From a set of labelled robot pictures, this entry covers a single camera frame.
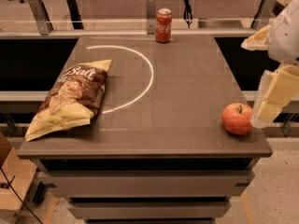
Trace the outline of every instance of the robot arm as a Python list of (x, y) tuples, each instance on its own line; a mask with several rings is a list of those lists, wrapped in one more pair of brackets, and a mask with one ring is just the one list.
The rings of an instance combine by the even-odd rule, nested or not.
[(299, 92), (299, 0), (289, 5), (267, 25), (246, 39), (242, 48), (268, 50), (280, 62), (275, 72), (265, 71), (253, 107), (253, 127), (269, 125)]

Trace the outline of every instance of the black cable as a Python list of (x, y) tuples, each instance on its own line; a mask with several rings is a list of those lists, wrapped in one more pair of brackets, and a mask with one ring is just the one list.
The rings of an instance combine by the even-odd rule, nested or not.
[(190, 24), (192, 23), (193, 20), (192, 9), (189, 4), (189, 0), (184, 0), (184, 2), (185, 2), (184, 20), (186, 21), (188, 27), (190, 28)]
[(7, 178), (6, 174), (4, 173), (2, 167), (0, 167), (0, 170), (1, 170), (1, 172), (2, 172), (2, 174), (3, 174), (3, 176), (4, 176), (4, 178), (6, 179), (6, 181), (7, 181), (8, 185), (9, 185), (9, 187), (10, 187), (10, 188), (12, 189), (12, 191), (16, 194), (17, 198), (18, 198), (18, 199), (21, 201), (21, 203), (27, 208), (27, 210), (28, 210), (28, 211), (29, 211), (29, 212), (30, 212), (30, 213), (37, 219), (37, 221), (38, 221), (39, 223), (43, 224), (42, 221), (37, 217), (37, 215), (34, 214), (34, 212), (31, 211), (30, 208), (27, 206), (27, 204), (20, 198), (20, 196), (18, 195), (18, 193), (16, 192), (16, 190), (15, 190), (14, 188), (12, 188), (12, 186), (11, 186), (10, 182), (8, 181), (8, 178)]

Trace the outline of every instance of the red aluminum can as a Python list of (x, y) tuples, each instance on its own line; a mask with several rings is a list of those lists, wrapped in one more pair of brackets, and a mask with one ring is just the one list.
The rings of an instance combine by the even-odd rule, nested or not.
[(161, 8), (156, 15), (156, 41), (170, 41), (172, 13), (168, 8)]

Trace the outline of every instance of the red apple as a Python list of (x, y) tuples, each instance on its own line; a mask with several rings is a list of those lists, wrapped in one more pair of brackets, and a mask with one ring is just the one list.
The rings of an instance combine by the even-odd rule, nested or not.
[(243, 135), (252, 130), (250, 118), (252, 109), (242, 103), (227, 105), (222, 111), (222, 122), (229, 133)]

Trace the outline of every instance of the white curved line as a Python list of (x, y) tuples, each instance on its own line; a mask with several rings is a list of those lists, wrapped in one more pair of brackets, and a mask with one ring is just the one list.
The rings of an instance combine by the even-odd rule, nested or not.
[(120, 105), (120, 106), (117, 106), (115, 108), (111, 108), (109, 110), (104, 110), (103, 111), (103, 114), (106, 114), (106, 113), (109, 113), (109, 112), (113, 112), (115, 110), (118, 110), (118, 109), (121, 109), (121, 108), (124, 108), (128, 105), (131, 105), (132, 103), (136, 102), (137, 100), (139, 100), (143, 95), (145, 95), (145, 93), (150, 89), (150, 86), (153, 82), (153, 68), (152, 68), (152, 64), (151, 62), (149, 61), (148, 58), (146, 58), (143, 54), (141, 54), (140, 52), (134, 50), (134, 49), (128, 49), (126, 47), (121, 47), (121, 46), (110, 46), (110, 45), (104, 45), (104, 46), (92, 46), (92, 47), (87, 47), (87, 49), (125, 49), (125, 50), (129, 50), (139, 56), (141, 56), (146, 62), (147, 64), (149, 65), (149, 69), (150, 69), (150, 80), (149, 80), (149, 85), (147, 86), (146, 89), (143, 90), (143, 92), (141, 92), (134, 100), (124, 104), (124, 105)]

